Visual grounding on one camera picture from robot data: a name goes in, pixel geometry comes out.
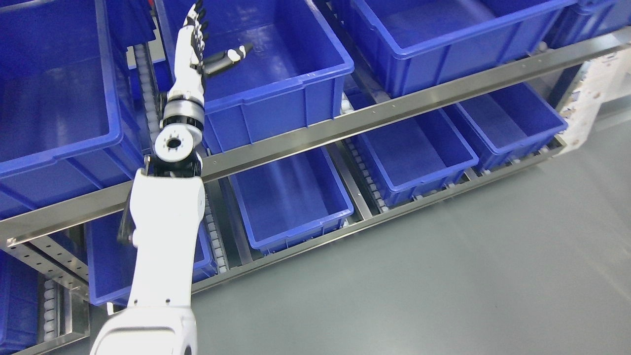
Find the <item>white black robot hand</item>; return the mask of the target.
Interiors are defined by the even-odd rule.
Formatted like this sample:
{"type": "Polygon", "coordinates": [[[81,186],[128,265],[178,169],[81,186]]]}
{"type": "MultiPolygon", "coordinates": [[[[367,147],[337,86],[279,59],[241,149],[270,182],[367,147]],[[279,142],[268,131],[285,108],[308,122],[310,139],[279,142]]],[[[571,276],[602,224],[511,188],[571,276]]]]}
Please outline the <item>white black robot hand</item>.
{"type": "Polygon", "coordinates": [[[175,82],[167,93],[167,101],[188,100],[203,105],[206,81],[243,61],[254,48],[253,43],[243,43],[204,57],[207,11],[204,2],[197,0],[187,11],[182,27],[178,30],[175,47],[175,82]]]}

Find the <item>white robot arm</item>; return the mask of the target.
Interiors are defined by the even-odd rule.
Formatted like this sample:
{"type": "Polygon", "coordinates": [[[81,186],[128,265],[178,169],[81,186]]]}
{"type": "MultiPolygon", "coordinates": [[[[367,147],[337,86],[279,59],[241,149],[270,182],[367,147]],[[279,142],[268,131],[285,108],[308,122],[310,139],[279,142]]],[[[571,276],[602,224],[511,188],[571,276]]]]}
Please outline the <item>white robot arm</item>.
{"type": "Polygon", "coordinates": [[[148,167],[129,196],[137,249],[128,304],[104,323],[92,355],[195,355],[192,268],[205,211],[201,160],[203,94],[168,94],[148,167]]]}

